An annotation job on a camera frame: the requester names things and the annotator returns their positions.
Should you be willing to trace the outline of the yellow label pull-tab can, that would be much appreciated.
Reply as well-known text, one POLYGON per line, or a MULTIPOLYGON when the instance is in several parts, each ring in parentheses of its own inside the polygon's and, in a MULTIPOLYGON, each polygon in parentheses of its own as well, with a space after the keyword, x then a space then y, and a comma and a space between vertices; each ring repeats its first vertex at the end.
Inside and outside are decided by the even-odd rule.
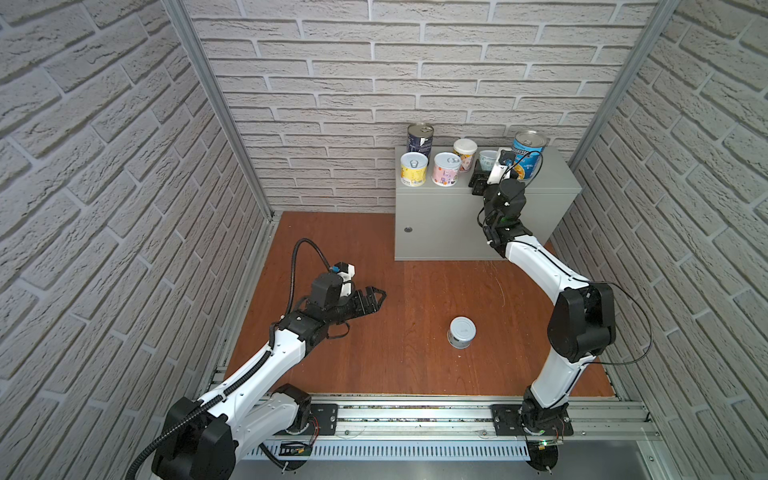
POLYGON ((420 152, 406 152, 400 158, 400 179, 407 187, 420 187, 426 181, 428 157, 420 152))

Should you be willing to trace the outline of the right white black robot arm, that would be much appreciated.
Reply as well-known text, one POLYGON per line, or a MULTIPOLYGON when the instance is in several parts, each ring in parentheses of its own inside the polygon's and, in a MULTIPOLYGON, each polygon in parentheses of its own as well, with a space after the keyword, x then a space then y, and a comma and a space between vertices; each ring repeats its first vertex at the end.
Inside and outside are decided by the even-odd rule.
POLYGON ((482 197, 483 218, 478 224, 488 245, 527 274, 553 304, 547 326, 550 351, 519 409, 527 433, 542 435, 565 420, 576 383, 615 341, 614 293, 610 285, 567 267, 523 225, 525 184, 515 173, 488 180, 482 197))

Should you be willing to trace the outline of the white lid purple can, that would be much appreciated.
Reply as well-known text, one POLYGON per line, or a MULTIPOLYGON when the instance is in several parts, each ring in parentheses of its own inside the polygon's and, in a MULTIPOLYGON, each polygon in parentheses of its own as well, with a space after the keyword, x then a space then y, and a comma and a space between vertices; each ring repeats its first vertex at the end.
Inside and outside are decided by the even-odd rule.
POLYGON ((452 187, 458 180, 461 158, 452 152, 440 152, 434 156, 432 181, 441 187, 452 187))

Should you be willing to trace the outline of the white lid orange can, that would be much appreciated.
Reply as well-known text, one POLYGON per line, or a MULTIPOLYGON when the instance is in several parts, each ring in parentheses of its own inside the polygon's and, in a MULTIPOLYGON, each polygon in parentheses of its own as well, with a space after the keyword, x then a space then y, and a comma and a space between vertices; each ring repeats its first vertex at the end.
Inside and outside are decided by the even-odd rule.
POLYGON ((460 158, 460 172, 468 172, 473 168, 477 144, 468 138, 457 139, 453 144, 454 153, 460 158))

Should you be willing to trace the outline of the blue label soup can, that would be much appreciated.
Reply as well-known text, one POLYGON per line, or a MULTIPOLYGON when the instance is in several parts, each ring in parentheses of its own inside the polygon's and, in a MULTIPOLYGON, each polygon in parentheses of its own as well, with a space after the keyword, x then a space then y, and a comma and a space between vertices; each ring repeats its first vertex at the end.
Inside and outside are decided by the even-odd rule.
POLYGON ((535 130, 518 131, 513 139, 513 170, 520 180, 529 180, 537 169, 549 139, 535 130))

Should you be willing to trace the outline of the dark purple label can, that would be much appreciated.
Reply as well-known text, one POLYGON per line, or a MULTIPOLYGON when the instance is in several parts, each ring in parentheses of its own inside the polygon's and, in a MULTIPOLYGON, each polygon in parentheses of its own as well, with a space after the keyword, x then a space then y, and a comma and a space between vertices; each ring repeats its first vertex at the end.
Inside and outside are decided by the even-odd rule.
POLYGON ((434 127, 431 124, 419 122, 410 124, 407 128, 407 151, 417 152, 430 157, 434 127))

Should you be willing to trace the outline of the silver can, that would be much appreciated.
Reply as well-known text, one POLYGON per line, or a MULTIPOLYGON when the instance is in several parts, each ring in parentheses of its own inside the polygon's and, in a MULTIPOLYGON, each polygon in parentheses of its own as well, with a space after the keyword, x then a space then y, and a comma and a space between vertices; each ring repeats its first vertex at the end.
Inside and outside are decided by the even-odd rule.
POLYGON ((476 334, 477 328, 474 322, 467 317, 459 316, 451 320, 447 339, 453 348, 463 350, 470 346, 476 334))
POLYGON ((482 172, 490 173, 497 162, 497 150, 482 150, 478 155, 478 165, 482 172))

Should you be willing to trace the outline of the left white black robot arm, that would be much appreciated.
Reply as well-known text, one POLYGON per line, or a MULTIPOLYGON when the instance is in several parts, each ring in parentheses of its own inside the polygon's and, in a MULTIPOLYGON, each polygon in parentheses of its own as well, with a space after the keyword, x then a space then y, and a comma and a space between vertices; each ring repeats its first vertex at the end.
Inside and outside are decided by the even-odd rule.
POLYGON ((275 323, 267 343, 235 373, 196 400, 183 397, 169 410, 161 435, 126 473, 133 479, 150 459, 161 479, 227 479, 251 449, 279 432, 302 434, 311 396, 277 381, 298 365, 334 325, 374 314, 386 293, 356 289, 351 266, 321 274, 308 296, 275 323))

